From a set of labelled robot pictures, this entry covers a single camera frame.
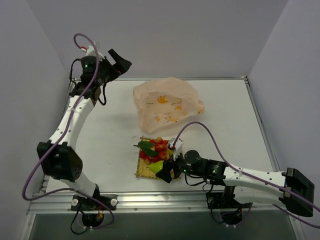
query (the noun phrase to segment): orange plastic bag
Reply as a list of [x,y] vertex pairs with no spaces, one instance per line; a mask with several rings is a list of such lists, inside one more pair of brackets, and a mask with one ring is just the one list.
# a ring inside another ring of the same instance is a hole
[[174,77],[149,80],[133,88],[140,127],[151,133],[189,116],[203,114],[204,103],[187,81]]

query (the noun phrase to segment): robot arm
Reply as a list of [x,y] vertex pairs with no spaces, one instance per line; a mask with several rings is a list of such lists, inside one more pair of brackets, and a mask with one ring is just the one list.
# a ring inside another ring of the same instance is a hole
[[[166,161],[162,170],[156,173],[157,177],[167,183],[172,180],[170,171],[173,170],[176,178],[183,173],[186,176],[203,178],[204,182],[210,185],[224,186],[221,194],[215,193],[216,200],[222,203],[214,206],[217,209],[232,208],[237,204],[262,203],[286,207],[288,211],[299,216],[313,216],[313,208],[300,198],[261,181],[290,190],[313,203],[315,185],[297,169],[288,168],[286,172],[266,172],[235,165],[232,165],[233,168],[231,168],[224,161],[202,158],[195,150],[189,150],[182,155],[182,142],[176,141],[173,147],[174,142],[175,138],[168,143],[168,147],[174,151],[173,158]],[[261,180],[242,174],[242,172]]]
[[98,52],[99,66],[97,76],[93,84],[79,100],[75,109],[73,109],[75,102],[93,78],[97,62],[92,45],[88,48],[81,47],[81,50],[86,52],[86,56],[80,60],[82,66],[80,82],[75,85],[70,93],[68,108],[58,128],[47,142],[40,142],[38,144],[37,153],[39,158],[41,158],[48,149],[58,141],[68,125],[70,114],[73,112],[65,136],[41,163],[41,167],[45,175],[60,180],[76,191],[81,191],[90,197],[98,198],[100,196],[99,187],[91,182],[82,172],[82,160],[75,152],[77,139],[87,116],[97,103],[99,95],[101,94],[101,86],[127,72],[132,63],[123,59],[111,49],[108,52],[115,60],[115,64],[111,65],[107,58]]

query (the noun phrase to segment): white tabletop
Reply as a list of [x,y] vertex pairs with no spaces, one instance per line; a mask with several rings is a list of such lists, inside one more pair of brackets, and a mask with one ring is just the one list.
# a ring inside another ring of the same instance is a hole
[[[237,166],[272,171],[272,165],[243,80],[191,80],[204,102],[204,114],[174,123],[152,134],[139,128],[133,102],[133,87],[143,81],[114,81],[106,88],[107,105],[96,104],[83,125],[76,152],[83,161],[83,172],[98,184],[101,192],[172,192],[196,191],[202,186],[188,186],[184,178],[170,184],[155,179],[137,178],[141,136],[165,139],[175,137],[190,121],[204,123],[216,138],[224,157]],[[200,125],[189,126],[181,135],[182,151],[197,150],[206,159],[222,161],[210,136]],[[190,183],[199,179],[190,179]],[[50,178],[47,191],[66,185]]]

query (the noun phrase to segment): white wall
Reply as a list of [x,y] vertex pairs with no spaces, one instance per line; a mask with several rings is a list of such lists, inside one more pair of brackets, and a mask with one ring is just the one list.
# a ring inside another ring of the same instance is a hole
[[[62,115],[66,73],[25,0],[0,3],[0,239],[19,237],[29,202],[22,188]],[[39,190],[42,170],[28,196]]]
[[[282,169],[294,167],[315,184],[320,205],[320,1],[289,0],[249,82]],[[320,225],[320,214],[314,213]],[[304,227],[308,240],[319,230]]]
[[83,32],[132,61],[131,77],[248,75],[287,1],[27,0],[66,70]]

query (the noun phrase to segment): purple cable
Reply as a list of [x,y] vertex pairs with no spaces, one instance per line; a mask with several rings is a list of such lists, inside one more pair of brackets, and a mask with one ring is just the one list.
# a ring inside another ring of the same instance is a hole
[[[77,41],[76,41],[77,36],[82,36],[82,37],[84,37],[85,39],[87,39],[87,40],[90,42],[90,44],[93,46],[93,48],[94,48],[95,56],[98,56],[98,50],[97,50],[94,42],[93,42],[89,37],[87,37],[86,35],[84,35],[84,34],[82,34],[82,33],[76,33],[76,34],[73,36],[73,41],[74,41],[75,45],[76,45],[79,49],[81,49],[81,47],[79,46],[79,44],[78,44]],[[97,76],[97,73],[98,73],[98,68],[99,68],[99,58],[97,57],[97,58],[96,58],[96,65],[95,65],[95,70],[94,70],[93,77],[92,77],[91,81],[89,82],[89,84],[86,86],[86,88],[83,90],[83,92],[80,94],[80,96],[79,96],[79,97],[77,98],[77,100],[75,101],[72,109],[75,109],[75,108],[77,107],[77,105],[78,105],[78,103],[80,102],[81,98],[84,96],[84,94],[86,93],[86,91],[90,88],[90,86],[92,85],[92,83],[95,81],[96,76]],[[87,195],[87,194],[85,194],[85,193],[83,193],[83,192],[77,191],[77,190],[75,190],[75,189],[73,189],[73,188],[60,188],[60,189],[56,189],[56,190],[53,190],[53,191],[50,191],[50,192],[46,192],[46,193],[44,193],[44,194],[42,194],[42,195],[40,195],[40,196],[35,196],[35,197],[31,197],[31,198],[29,198],[29,197],[26,196],[27,187],[28,187],[28,185],[29,185],[32,177],[34,176],[36,170],[39,168],[39,166],[41,165],[41,163],[47,158],[47,156],[52,152],[52,150],[60,143],[60,141],[61,141],[61,140],[65,137],[65,135],[67,134],[68,129],[69,129],[69,126],[70,126],[70,124],[71,124],[71,120],[72,120],[72,118],[73,118],[73,116],[74,116],[74,113],[75,113],[74,111],[71,111],[71,113],[70,113],[70,115],[69,115],[69,118],[68,118],[68,121],[67,121],[67,124],[66,124],[66,127],[65,127],[65,130],[63,131],[61,137],[49,148],[49,150],[40,158],[40,160],[39,160],[39,161],[37,162],[37,164],[34,166],[33,170],[31,171],[30,175],[28,176],[28,178],[27,178],[27,180],[25,181],[25,184],[24,184],[24,186],[23,186],[23,189],[22,189],[22,197],[23,197],[24,200],[33,201],[33,200],[37,200],[37,199],[43,198],[43,197],[45,197],[45,196],[48,196],[48,195],[50,195],[50,194],[54,194],[54,193],[61,192],[61,191],[66,191],[66,190],[68,190],[68,191],[76,192],[76,193],[78,193],[78,194],[81,194],[81,195],[85,196],[85,197],[88,198],[88,199],[91,199],[91,200],[95,201],[96,203],[98,203],[99,205],[101,205],[102,207],[104,207],[106,210],[108,210],[108,211],[110,212],[110,214],[111,214],[111,220],[110,220],[108,223],[106,223],[106,224],[104,224],[104,225],[100,225],[100,226],[98,226],[98,227],[94,227],[94,228],[103,228],[103,227],[106,227],[106,226],[108,226],[108,225],[110,225],[110,224],[112,224],[112,223],[114,222],[114,220],[115,220],[114,214],[112,213],[112,211],[110,210],[110,208],[108,208],[104,203],[102,203],[102,202],[99,201],[98,199],[95,199],[94,197],[89,196],[89,195]]]
[[[238,170],[237,168],[235,168],[234,166],[232,166],[232,165],[225,159],[225,157],[222,155],[222,153],[221,153],[221,151],[220,151],[220,149],[219,149],[219,147],[218,147],[218,144],[217,144],[214,136],[213,136],[212,133],[210,132],[209,128],[208,128],[206,125],[204,125],[202,122],[192,121],[192,122],[189,122],[187,125],[185,125],[185,126],[180,130],[180,132],[178,133],[178,135],[176,136],[175,141],[173,142],[173,145],[176,144],[176,142],[177,142],[177,140],[179,139],[179,137],[180,137],[180,135],[182,134],[182,132],[183,132],[188,126],[190,126],[190,125],[192,125],[192,124],[199,124],[199,125],[201,125],[202,127],[205,128],[205,130],[206,130],[206,131],[208,132],[208,134],[210,135],[210,137],[211,137],[211,139],[212,139],[212,141],[213,141],[213,144],[214,144],[214,146],[215,146],[218,154],[219,154],[220,157],[222,158],[222,160],[223,160],[232,170],[234,170],[235,172],[239,173],[239,170]],[[270,186],[272,186],[272,187],[275,187],[275,188],[281,190],[282,192],[287,192],[287,193],[291,194],[292,196],[295,196],[296,198],[298,198],[298,199],[300,199],[301,201],[305,202],[306,204],[308,204],[309,206],[313,207],[315,210],[317,210],[317,211],[320,213],[320,207],[316,206],[314,203],[308,201],[307,199],[305,199],[304,197],[298,195],[297,193],[295,193],[295,192],[293,192],[293,191],[291,191],[291,190],[288,190],[288,189],[286,189],[286,188],[283,187],[283,186],[276,185],[276,184],[274,184],[274,183],[272,183],[272,182],[269,182],[269,181],[266,181],[266,180],[264,180],[264,179],[262,179],[262,178],[260,178],[260,177],[254,176],[254,175],[252,175],[252,174],[250,174],[250,173],[247,173],[247,172],[245,172],[245,171],[242,171],[241,173],[242,173],[243,175],[246,175],[246,176],[250,177],[250,178],[253,178],[253,179],[258,180],[258,181],[260,181],[260,182],[263,182],[263,183],[265,183],[265,184],[267,184],[267,185],[270,185]],[[275,206],[276,208],[280,209],[282,212],[290,215],[290,216],[293,217],[294,219],[297,219],[297,220],[299,220],[300,222],[302,222],[302,223],[304,223],[304,224],[306,224],[306,225],[308,225],[308,226],[310,226],[310,227],[313,227],[313,228],[316,228],[316,229],[320,229],[320,225],[315,225],[315,224],[312,224],[312,223],[310,223],[310,222],[304,221],[304,220],[300,219],[299,217],[297,217],[297,216],[289,213],[287,210],[282,209],[282,208],[279,207],[278,205],[274,205],[274,206]]]

